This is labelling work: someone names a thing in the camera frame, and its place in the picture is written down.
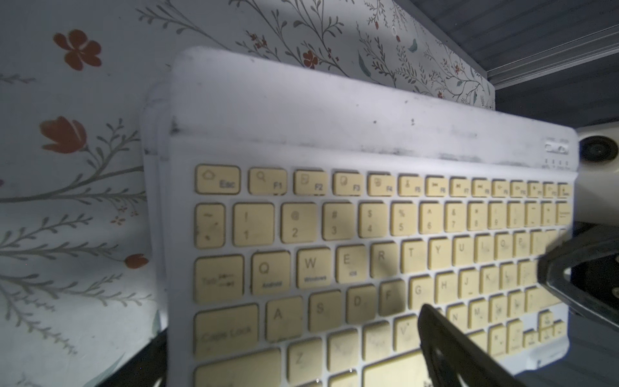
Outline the white keyboard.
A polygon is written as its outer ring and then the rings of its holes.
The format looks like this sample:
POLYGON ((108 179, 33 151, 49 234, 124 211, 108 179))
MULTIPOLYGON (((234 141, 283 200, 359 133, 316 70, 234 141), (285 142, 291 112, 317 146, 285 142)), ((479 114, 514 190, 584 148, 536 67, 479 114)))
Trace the white keyboard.
POLYGON ((157 321, 162 332, 169 325, 164 240, 161 230, 161 190, 158 166, 158 133, 161 123, 168 120, 169 81, 157 82, 148 91, 140 113, 140 137, 143 155, 143 173, 148 204, 152 258, 156 267, 157 321))

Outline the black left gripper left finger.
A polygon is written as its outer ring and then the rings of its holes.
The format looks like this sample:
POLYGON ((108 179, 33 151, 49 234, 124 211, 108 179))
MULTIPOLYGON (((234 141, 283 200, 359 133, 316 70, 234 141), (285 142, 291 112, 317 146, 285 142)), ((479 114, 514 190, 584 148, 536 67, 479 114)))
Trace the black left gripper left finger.
POLYGON ((98 384, 98 387, 166 386, 168 375, 168 329, 160 332, 126 364, 98 384))

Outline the yellow keyboard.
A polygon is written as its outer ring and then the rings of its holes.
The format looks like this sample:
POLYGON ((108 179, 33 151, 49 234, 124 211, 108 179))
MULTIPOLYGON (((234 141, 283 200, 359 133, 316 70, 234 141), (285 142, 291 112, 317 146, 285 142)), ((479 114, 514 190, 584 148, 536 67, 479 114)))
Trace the yellow keyboard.
POLYGON ((169 385, 428 386, 427 307, 512 374, 567 355, 571 128, 211 48, 169 99, 169 385))

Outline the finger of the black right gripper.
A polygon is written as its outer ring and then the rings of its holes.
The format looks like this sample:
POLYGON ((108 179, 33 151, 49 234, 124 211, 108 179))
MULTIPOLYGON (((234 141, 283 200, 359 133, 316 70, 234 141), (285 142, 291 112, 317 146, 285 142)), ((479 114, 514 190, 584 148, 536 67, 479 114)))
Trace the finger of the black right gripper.
POLYGON ((538 263, 538 282, 575 313, 618 330, 618 227, 588 225, 538 263))

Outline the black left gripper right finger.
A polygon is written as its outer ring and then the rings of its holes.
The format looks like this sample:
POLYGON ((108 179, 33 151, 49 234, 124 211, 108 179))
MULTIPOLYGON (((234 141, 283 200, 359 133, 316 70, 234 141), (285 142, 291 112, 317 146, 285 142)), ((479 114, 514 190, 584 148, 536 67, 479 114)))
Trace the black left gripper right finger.
POLYGON ((523 385, 429 304, 422 306, 418 331, 434 386, 523 385))

